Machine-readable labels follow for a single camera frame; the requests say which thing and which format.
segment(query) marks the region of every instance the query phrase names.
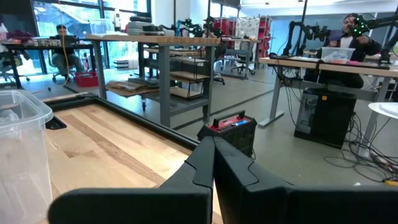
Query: black computer case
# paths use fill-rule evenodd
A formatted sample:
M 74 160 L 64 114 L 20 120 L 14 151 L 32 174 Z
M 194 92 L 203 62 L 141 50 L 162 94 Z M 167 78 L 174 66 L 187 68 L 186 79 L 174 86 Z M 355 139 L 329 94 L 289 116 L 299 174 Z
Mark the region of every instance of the black computer case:
M 355 103 L 353 94 L 307 88 L 303 91 L 294 136 L 341 149 Z

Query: gray floor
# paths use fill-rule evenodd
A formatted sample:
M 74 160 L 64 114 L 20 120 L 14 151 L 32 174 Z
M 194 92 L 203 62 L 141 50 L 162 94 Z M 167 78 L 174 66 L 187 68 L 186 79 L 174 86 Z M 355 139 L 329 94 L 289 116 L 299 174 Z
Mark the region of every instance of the gray floor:
M 107 70 L 106 79 L 126 79 L 130 72 L 131 71 L 116 72 L 115 70 Z M 226 78 L 225 86 L 219 83 L 213 85 L 212 112 L 222 110 L 236 103 L 243 103 L 235 108 L 212 116 L 212 119 L 239 110 L 246 110 L 246 114 L 255 118 L 258 122 L 268 117 L 271 109 L 272 92 L 257 97 L 254 100 L 245 101 L 268 91 L 272 91 L 275 74 L 272 75 L 270 70 L 267 72 L 265 70 L 258 70 L 255 76 L 248 75 L 248 78 L 248 80 L 244 81 Z M 36 96 L 39 98 L 48 98 L 71 93 L 67 89 L 62 88 L 62 78 L 59 78 L 57 83 L 48 81 L 48 79 L 50 78 L 33 78 L 30 83 L 26 83 L 22 80 L 22 85 L 28 91 L 41 90 L 41 92 L 36 93 Z M 95 88 L 77 88 L 77 90 L 98 93 Z M 147 110 L 144 112 L 141 108 L 140 96 L 124 98 L 108 92 L 108 100 L 155 122 L 159 122 L 159 104 L 156 102 L 147 100 Z M 361 118 L 363 131 L 366 128 L 371 114 L 368 103 L 369 102 L 358 101 L 355 107 L 355 112 L 357 112 Z M 300 103 L 295 98 L 292 99 L 292 116 L 294 120 L 297 119 L 299 104 Z M 293 184 L 299 185 L 353 185 L 357 182 L 363 185 L 378 184 L 364 178 L 353 169 L 335 167 L 323 160 L 325 156 L 340 156 L 339 149 L 294 137 L 294 124 L 289 114 L 285 88 L 281 89 L 278 109 L 284 111 L 285 115 L 267 128 L 257 127 L 256 129 L 254 144 L 257 157 L 256 162 L 263 166 L 263 168 Z M 181 124 L 201 117 L 201 109 L 186 112 L 172 118 L 172 127 L 180 126 Z M 377 122 L 378 127 L 380 128 L 386 120 L 386 117 L 379 116 Z M 202 126 L 203 122 L 199 121 L 181 128 L 179 131 L 187 136 L 196 138 L 197 132 Z M 379 150 L 389 156 L 398 156 L 398 143 L 395 141 L 396 129 L 398 129 L 398 122 L 395 119 L 390 120 L 374 142 L 374 145 Z M 375 174 L 371 170 L 367 170 L 367 168 L 360 167 L 359 169 L 372 178 L 383 178 L 380 174 Z

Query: clear plastic container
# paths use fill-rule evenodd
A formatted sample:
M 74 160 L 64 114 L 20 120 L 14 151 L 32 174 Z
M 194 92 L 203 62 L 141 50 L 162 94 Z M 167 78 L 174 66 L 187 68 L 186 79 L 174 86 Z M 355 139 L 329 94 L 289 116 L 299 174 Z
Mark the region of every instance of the clear plastic container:
M 0 91 L 0 223 L 46 217 L 52 192 L 44 129 L 52 117 L 31 93 Z
M 92 34 L 106 34 L 114 32 L 114 24 L 111 19 L 90 19 L 89 20 Z
M 322 60 L 330 63 L 347 63 L 351 60 L 355 49 L 339 47 L 322 47 Z

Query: man sitting at desk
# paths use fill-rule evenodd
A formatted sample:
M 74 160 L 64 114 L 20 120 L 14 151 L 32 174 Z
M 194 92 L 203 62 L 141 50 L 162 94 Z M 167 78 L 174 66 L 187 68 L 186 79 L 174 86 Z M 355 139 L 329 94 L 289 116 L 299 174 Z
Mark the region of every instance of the man sitting at desk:
M 54 37 L 54 39 L 61 40 L 63 41 L 63 35 L 65 35 L 65 46 L 70 47 L 71 44 L 76 43 L 76 39 L 72 36 L 67 35 L 67 28 L 64 25 L 58 25 L 57 26 L 57 32 L 58 35 Z M 68 64 L 69 67 L 75 66 L 77 72 L 84 72 L 83 65 L 81 64 L 80 58 L 75 55 L 75 51 L 71 48 L 65 48 L 65 51 L 68 56 Z M 58 71 L 62 76 L 67 78 L 68 70 L 67 70 L 67 65 L 66 65 L 66 60 L 65 60 L 65 54 L 63 52 L 62 48 L 55 49 L 54 54 L 52 55 L 52 63 L 58 68 Z
M 325 41 L 324 47 L 342 47 L 355 49 L 352 61 L 363 62 L 366 55 L 375 55 L 381 50 L 381 45 L 372 40 L 366 35 L 358 38 L 353 38 L 350 33 L 349 26 L 354 25 L 354 20 L 358 17 L 357 14 L 352 13 L 344 18 L 343 22 L 343 35 L 331 34 L 329 39 Z M 321 58 L 322 49 L 317 53 L 317 58 Z M 330 83 L 340 85 L 341 82 L 344 86 L 350 88 L 362 88 L 363 79 L 359 74 L 346 73 L 346 72 L 332 72 L 321 71 L 319 77 L 320 83 Z

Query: red basket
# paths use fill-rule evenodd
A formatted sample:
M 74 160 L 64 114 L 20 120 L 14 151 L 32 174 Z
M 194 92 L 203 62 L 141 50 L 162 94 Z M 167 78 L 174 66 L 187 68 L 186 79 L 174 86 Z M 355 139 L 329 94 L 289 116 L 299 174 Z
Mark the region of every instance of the red basket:
M 98 86 L 98 77 L 96 72 L 76 72 L 76 84 L 80 87 Z

